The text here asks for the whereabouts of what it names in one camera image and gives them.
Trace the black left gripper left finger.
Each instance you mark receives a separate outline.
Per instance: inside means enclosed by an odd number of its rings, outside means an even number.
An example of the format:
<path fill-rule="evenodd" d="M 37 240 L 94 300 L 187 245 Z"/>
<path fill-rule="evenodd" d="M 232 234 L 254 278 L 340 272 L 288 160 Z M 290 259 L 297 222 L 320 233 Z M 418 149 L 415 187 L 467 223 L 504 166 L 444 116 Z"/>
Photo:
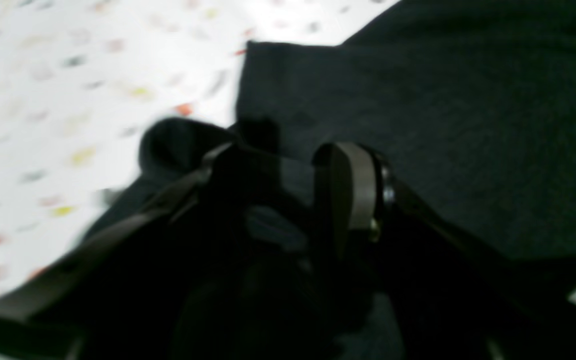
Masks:
<path fill-rule="evenodd" d="M 285 264 L 252 235 L 253 200 L 276 198 L 284 160 L 227 143 L 136 214 L 0 297 L 9 360 L 283 360 L 285 325 L 240 291 Z"/>

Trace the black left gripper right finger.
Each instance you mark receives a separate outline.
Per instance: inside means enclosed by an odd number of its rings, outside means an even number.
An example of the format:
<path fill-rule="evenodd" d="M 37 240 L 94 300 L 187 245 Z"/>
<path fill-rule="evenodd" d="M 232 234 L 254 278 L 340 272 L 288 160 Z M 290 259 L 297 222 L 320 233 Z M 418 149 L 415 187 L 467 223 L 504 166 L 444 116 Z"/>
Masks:
<path fill-rule="evenodd" d="M 312 158 L 336 258 L 394 306 L 406 360 L 576 360 L 576 255 L 511 260 L 447 223 L 353 142 Z"/>

